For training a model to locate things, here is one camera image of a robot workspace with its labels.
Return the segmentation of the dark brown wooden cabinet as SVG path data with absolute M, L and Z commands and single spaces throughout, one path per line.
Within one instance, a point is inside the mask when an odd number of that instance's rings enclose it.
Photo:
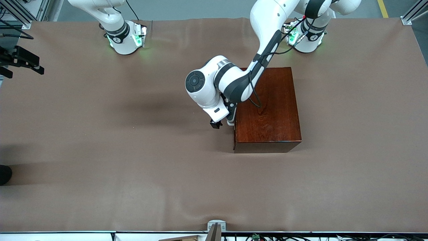
M 255 86 L 258 108 L 239 103 L 234 120 L 235 153 L 287 153 L 302 142 L 292 69 L 268 68 Z

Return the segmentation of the brown table cover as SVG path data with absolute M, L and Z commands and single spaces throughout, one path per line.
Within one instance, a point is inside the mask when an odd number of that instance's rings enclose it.
M 239 67 L 249 20 L 154 21 L 146 48 L 116 54 L 95 22 L 36 22 L 20 46 L 45 74 L 15 68 L 0 88 L 0 231 L 428 232 L 428 67 L 398 18 L 333 19 L 291 67 L 302 143 L 235 154 L 188 96 L 216 55 Z

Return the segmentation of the black round object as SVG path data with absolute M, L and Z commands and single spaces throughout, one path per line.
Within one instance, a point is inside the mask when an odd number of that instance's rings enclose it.
M 9 166 L 0 165 L 0 186 L 5 185 L 12 178 L 12 169 Z

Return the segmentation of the brown cardboard piece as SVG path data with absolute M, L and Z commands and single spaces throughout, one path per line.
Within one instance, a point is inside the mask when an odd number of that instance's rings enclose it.
M 199 241 L 199 235 L 159 239 L 158 241 Z

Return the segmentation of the aluminium frame profile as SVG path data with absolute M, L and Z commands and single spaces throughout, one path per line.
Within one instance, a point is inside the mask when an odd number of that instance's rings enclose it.
M 52 0 L 0 0 L 0 19 L 11 25 L 31 27 L 33 21 L 43 21 L 47 17 Z
M 403 25 L 412 25 L 413 20 L 417 20 L 428 14 L 428 0 L 417 0 L 400 19 Z

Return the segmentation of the white table edge rail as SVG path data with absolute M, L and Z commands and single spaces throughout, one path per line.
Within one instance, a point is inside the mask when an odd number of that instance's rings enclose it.
M 0 241 L 158 241 L 199 235 L 205 241 L 208 231 L 26 231 L 0 232 Z M 428 241 L 428 232 L 339 232 L 339 231 L 226 231 L 224 241 Z

